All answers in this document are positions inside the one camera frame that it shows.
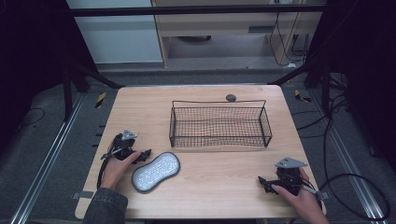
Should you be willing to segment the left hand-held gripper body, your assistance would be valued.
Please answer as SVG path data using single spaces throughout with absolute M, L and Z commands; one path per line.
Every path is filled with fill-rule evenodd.
M 137 135 L 125 129 L 122 133 L 117 134 L 111 145 L 110 155 L 116 157 L 118 160 L 123 161 L 133 153 L 132 146 L 134 145 Z

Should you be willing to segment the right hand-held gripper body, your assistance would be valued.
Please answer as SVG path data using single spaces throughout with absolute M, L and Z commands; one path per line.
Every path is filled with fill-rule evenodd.
M 297 196 L 304 183 L 300 169 L 305 166 L 307 166 L 306 162 L 297 161 L 290 157 L 278 161 L 275 167 L 276 175 L 280 181 L 279 186 Z

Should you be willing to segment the grey scrubbing pad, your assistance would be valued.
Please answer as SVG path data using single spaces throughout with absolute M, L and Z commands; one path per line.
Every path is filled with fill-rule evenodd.
M 138 167 L 132 174 L 131 182 L 135 190 L 148 193 L 164 180 L 179 173 L 180 161 L 172 152 L 164 152 L 153 161 Z

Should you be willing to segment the black wire basket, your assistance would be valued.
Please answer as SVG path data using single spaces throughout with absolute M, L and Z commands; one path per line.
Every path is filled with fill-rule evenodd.
M 265 100 L 235 102 L 173 101 L 172 147 L 267 147 L 273 134 Z

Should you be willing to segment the person's left hand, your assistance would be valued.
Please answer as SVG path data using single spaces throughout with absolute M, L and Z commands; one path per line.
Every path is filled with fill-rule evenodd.
M 139 156 L 140 152 L 136 151 L 122 161 L 115 158 L 110 158 L 105 170 L 103 171 L 100 187 L 116 190 L 117 185 L 122 180 L 127 169 Z

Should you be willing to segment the person's right hand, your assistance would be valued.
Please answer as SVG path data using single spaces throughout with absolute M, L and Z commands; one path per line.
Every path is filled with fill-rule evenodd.
M 300 209 L 308 207 L 316 207 L 321 210 L 315 196 L 305 189 L 300 189 L 299 194 L 295 196 L 280 186 L 273 185 L 272 188 L 295 209 L 297 214 Z

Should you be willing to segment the grey tape piece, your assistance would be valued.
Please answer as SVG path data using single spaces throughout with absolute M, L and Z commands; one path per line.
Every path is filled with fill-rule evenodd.
M 92 197 L 92 195 L 93 195 L 92 191 L 83 190 L 83 191 L 74 192 L 72 194 L 72 198 L 74 200 L 78 200 L 80 198 L 90 199 Z

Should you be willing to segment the black metal stand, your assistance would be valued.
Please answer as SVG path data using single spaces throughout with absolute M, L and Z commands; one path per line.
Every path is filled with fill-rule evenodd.
M 315 88 L 321 83 L 321 108 L 328 112 L 330 110 L 330 66 L 327 60 L 322 57 L 308 59 L 303 65 L 289 72 L 285 76 L 269 82 L 269 85 L 281 86 L 302 73 L 307 73 L 304 85 L 308 88 Z
M 64 86 L 64 121 L 71 118 L 73 112 L 73 99 L 71 84 L 74 84 L 78 92 L 88 92 L 90 84 L 85 76 L 105 84 L 111 89 L 123 88 L 123 85 L 111 81 L 100 75 L 98 72 L 77 63 L 72 57 L 64 56 L 63 59 L 63 86 Z

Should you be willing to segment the white cabinet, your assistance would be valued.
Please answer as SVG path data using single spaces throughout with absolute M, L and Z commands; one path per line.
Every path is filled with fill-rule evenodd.
M 66 0 L 71 9 L 151 7 L 150 0 Z M 153 16 L 76 17 L 96 64 L 161 63 Z

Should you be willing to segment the black curtain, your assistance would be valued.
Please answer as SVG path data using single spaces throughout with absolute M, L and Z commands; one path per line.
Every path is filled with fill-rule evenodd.
M 396 0 L 327 0 L 309 55 L 347 79 L 373 147 L 396 172 Z
M 0 0 L 0 155 L 40 92 L 63 82 L 64 59 L 97 68 L 66 0 Z

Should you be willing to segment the light wooden desk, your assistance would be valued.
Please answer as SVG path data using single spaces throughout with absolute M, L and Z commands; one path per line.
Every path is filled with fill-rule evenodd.
M 326 0 L 150 0 L 155 7 L 301 5 Z M 284 63 L 296 35 L 314 35 L 321 12 L 230 13 L 157 15 L 155 21 L 164 46 L 176 36 L 266 35 L 277 63 Z

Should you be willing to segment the black horizontal metal bar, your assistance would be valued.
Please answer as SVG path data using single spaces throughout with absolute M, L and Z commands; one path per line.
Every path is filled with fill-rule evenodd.
M 241 5 L 241 6 L 186 6 L 186 7 L 119 7 L 68 9 L 65 14 L 73 17 L 146 16 L 146 15 L 194 15 L 230 13 L 320 12 L 326 4 L 301 5 Z

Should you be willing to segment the aluminium floor rail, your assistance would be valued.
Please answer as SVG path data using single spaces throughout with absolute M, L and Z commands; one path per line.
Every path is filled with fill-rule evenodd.
M 72 104 L 72 111 L 69 117 L 62 123 L 60 130 L 57 132 L 56 137 L 54 138 L 49 151 L 41 163 L 41 166 L 38 172 L 35 175 L 35 178 L 27 190 L 23 200 L 18 206 L 17 210 L 13 214 L 9 224 L 25 224 L 28 217 L 30 216 L 35 203 L 40 195 L 48 176 L 52 170 L 54 163 L 56 162 L 58 155 L 63 148 L 64 142 L 69 135 L 73 124 L 78 116 L 79 110 L 81 109 L 82 102 L 85 98 L 85 95 L 79 93 L 75 102 Z
M 335 127 L 332 126 L 332 107 L 330 110 L 325 112 L 320 105 L 319 96 L 316 92 L 311 94 L 311 98 L 315 106 L 318 108 L 318 112 L 321 116 L 325 117 L 324 123 L 326 124 L 325 133 L 323 136 L 323 169 L 326 182 L 324 187 L 332 188 L 332 182 L 341 177 L 347 177 L 355 190 L 365 215 L 363 216 L 371 224 L 388 224 L 386 214 L 390 210 L 390 205 L 383 195 L 383 192 L 368 178 L 363 176 L 352 160 L 350 154 L 347 152 L 347 148 L 341 139 L 339 132 Z M 345 169 L 344 174 L 335 175 L 329 177 L 328 166 L 327 166 L 327 141 L 331 140 L 332 148 L 337 154 L 342 166 Z

